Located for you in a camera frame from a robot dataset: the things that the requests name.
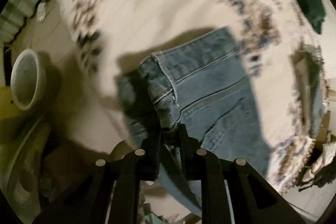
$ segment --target white fabric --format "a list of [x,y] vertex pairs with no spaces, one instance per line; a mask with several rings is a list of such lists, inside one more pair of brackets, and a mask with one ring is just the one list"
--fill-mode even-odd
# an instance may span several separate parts
[[321,156],[312,164],[311,168],[305,173],[302,181],[308,182],[325,166],[329,165],[336,154],[336,142],[323,144]]
[[[184,32],[228,26],[236,40],[244,40],[249,49],[249,53],[242,54],[244,65],[251,75],[263,137],[274,148],[268,182],[280,193],[291,187],[310,156],[314,140],[302,126],[301,102],[290,56],[301,43],[318,46],[296,0],[244,0],[244,15],[237,12],[231,0],[58,1],[74,41],[100,31],[98,40],[86,43],[78,51],[79,63],[125,135],[123,114],[116,109],[115,77],[136,69],[143,58],[164,50],[168,41]],[[94,9],[83,10],[90,3],[95,3]],[[91,17],[94,21],[89,25],[87,19]],[[265,17],[270,18],[267,33],[273,42],[259,47]],[[251,22],[248,30],[244,25],[246,19]],[[103,50],[92,57],[88,52],[97,46]],[[255,55],[260,58],[252,63],[251,57]],[[91,64],[97,64],[97,72],[92,72]]]
[[6,81],[5,81],[5,70],[3,67],[3,47],[0,47],[0,86],[5,86]]

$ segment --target yellow surface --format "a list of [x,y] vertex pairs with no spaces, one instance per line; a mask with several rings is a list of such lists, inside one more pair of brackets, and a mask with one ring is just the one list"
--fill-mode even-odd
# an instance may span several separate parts
[[20,116],[22,111],[18,109],[12,99],[9,86],[0,87],[0,120]]

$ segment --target white bowl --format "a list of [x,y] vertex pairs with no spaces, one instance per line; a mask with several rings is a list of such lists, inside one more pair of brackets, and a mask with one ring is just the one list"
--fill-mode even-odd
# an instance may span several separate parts
[[23,111],[32,109],[43,95],[46,83],[45,68],[36,52],[26,49],[16,59],[10,89],[13,101]]

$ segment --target black bracket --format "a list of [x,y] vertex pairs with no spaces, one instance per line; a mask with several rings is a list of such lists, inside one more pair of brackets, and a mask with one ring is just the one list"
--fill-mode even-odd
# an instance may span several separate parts
[[[159,131],[145,139],[140,149],[122,160],[97,160],[88,174],[63,192],[33,224],[104,224],[107,218],[108,224],[135,224],[140,180],[155,181],[158,177],[160,150],[166,149],[161,134]],[[244,159],[219,159],[188,137],[183,124],[179,125],[179,139],[186,179],[201,180],[203,224],[305,223]]]

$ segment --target stitching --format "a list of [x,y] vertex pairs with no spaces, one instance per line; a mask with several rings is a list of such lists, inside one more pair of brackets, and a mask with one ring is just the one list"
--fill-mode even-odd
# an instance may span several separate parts
[[193,102],[192,104],[190,104],[189,106],[186,106],[184,109],[181,110],[181,115],[183,117],[183,119],[187,119],[191,116],[191,113],[194,113],[198,110],[200,110],[201,108],[216,102],[218,100],[221,100],[222,98],[226,97],[229,93],[232,93],[234,90],[241,90],[245,87],[246,84],[249,84],[249,78],[247,76],[243,77],[242,79],[238,80],[236,83],[234,83],[233,85],[217,91],[213,94],[209,94],[195,102]]
[[[186,47],[187,45],[189,45],[189,44],[191,44],[192,42],[195,42],[195,41],[197,41],[197,40],[199,40],[199,39],[204,39],[204,38],[208,37],[209,35],[213,35],[215,32],[220,32],[220,31],[224,31],[224,30],[226,31],[225,34],[228,35],[228,36],[230,36],[230,37],[233,39],[233,36],[230,34],[228,28],[227,28],[227,27],[223,27],[223,28],[216,29],[216,30],[213,30],[213,31],[211,31],[211,32],[208,32],[208,33],[206,33],[206,34],[204,34],[204,35],[201,35],[200,37],[196,37],[195,39],[190,40],[190,41],[188,41],[188,42],[186,42],[186,43],[184,43],[184,44],[182,44],[182,45],[179,45],[179,46],[170,48],[170,49],[165,50],[165,51],[153,52],[151,55],[170,53],[170,52],[172,52],[173,50],[177,50],[177,49],[179,49],[179,48]],[[144,60],[141,61],[140,66],[141,66],[147,59],[149,59],[149,58],[150,58],[150,56],[144,58]]]
[[[243,101],[246,101],[246,103],[248,103],[248,98],[247,98],[247,97],[244,97],[244,98],[240,99],[240,100],[238,101],[238,103],[237,103],[236,105],[234,105],[233,108],[230,109],[226,114],[224,114],[220,119],[226,117],[227,120],[229,121],[229,120],[230,120],[230,116],[233,115],[233,111],[236,110],[236,109],[238,109],[238,108],[241,106],[241,104],[243,103]],[[240,116],[240,114],[241,114],[241,112],[238,112],[238,113],[237,113],[237,115],[238,115],[238,119],[239,119],[239,118],[242,118],[242,117]],[[236,129],[237,129],[238,125],[236,124],[233,128],[231,128],[230,125],[229,125],[228,127],[229,127],[228,130],[229,130],[229,129],[233,129],[233,130],[234,130],[233,133],[236,133]],[[216,149],[216,147],[219,145],[219,142],[220,142],[221,139],[224,137],[224,134],[218,134],[218,136],[219,136],[219,138],[218,138],[217,142],[215,143],[214,147],[212,148],[212,151],[214,151],[214,150]]]
[[175,85],[174,85],[174,82],[170,79],[170,77],[168,76],[168,74],[163,70],[162,68],[162,65],[161,65],[161,62],[158,60],[157,56],[155,54],[152,54],[152,57],[155,59],[155,61],[157,62],[160,70],[162,71],[162,73],[167,77],[168,81],[170,82],[170,85],[172,87],[172,90],[173,90],[173,93],[175,95],[173,95],[173,100],[175,101],[175,103],[177,104],[177,92],[176,92],[176,89],[175,89]]
[[[216,121],[215,121],[215,123],[213,124],[213,126],[205,133],[205,136],[204,136],[204,138],[203,138],[203,140],[202,140],[202,143],[203,143],[203,141],[204,141],[204,139],[206,138],[206,137],[208,137],[209,138],[209,142],[211,143],[211,148],[209,148],[209,151],[210,152],[213,152],[215,149],[216,149],[216,147],[219,145],[219,142],[221,141],[221,139],[224,137],[224,133],[217,133],[215,136],[214,136],[214,138],[213,139],[211,139],[209,136],[210,136],[210,134],[211,134],[211,132],[214,130],[214,128],[216,128],[217,127],[217,125],[218,125],[218,123],[223,119],[223,118],[225,118],[224,119],[224,122],[226,121],[226,120],[230,120],[230,116],[231,115],[233,115],[233,111],[234,110],[236,110],[237,108],[239,108],[239,106],[241,105],[241,103],[242,103],[242,101],[243,100],[246,100],[246,99],[248,99],[247,97],[243,97],[243,98],[241,98],[231,109],[229,109],[226,113],[224,113],[223,115],[221,115]],[[229,123],[228,124],[228,130],[229,129],[233,129],[233,130],[236,130],[236,128],[237,128],[237,125],[235,125],[235,126],[233,126],[233,128],[232,128],[232,126],[231,126],[231,124]]]
[[[236,51],[238,51],[238,49],[235,49],[235,50],[233,50],[233,51],[231,51],[231,52],[229,52],[229,53],[227,53],[227,54],[225,54],[225,55],[222,55],[222,56],[220,56],[218,59],[216,59],[216,60],[214,60],[214,61],[211,61],[211,62],[205,64],[204,66],[200,67],[200,68],[197,68],[197,69],[195,69],[195,70],[193,70],[193,71],[191,71],[191,72],[188,72],[187,74],[181,76],[181,78],[178,78],[178,79],[176,80],[175,84],[181,82],[183,79],[189,77],[190,75],[192,75],[192,74],[194,74],[194,73],[196,73],[196,72],[198,72],[198,71],[200,71],[200,70],[202,70],[202,69],[204,69],[204,68],[206,68],[206,67],[208,67],[208,66],[210,66],[210,65],[212,65],[212,64],[214,64],[214,63],[216,63],[216,62],[218,62],[218,61],[220,61],[220,60],[222,60],[223,58],[228,57],[229,55],[233,54],[233,53],[236,52]],[[159,61],[157,60],[157,58],[154,57],[154,59],[157,61],[157,63],[158,63],[158,65],[159,65],[160,69],[162,70],[163,74],[167,77],[167,74],[163,71],[163,68],[161,67],[161,64],[159,63]],[[156,100],[154,101],[154,104],[156,104],[156,103],[157,103],[158,101],[160,101],[163,97],[165,97],[166,95],[168,95],[172,90],[174,90],[174,92],[176,93],[176,91],[175,91],[175,89],[174,89],[174,87],[173,87],[173,84],[172,84],[172,83],[174,83],[174,82],[172,82],[172,81],[170,80],[169,77],[167,77],[167,78],[168,78],[169,82],[171,83],[172,88],[169,89],[168,91],[166,91],[164,94],[162,94],[158,99],[156,99]]]

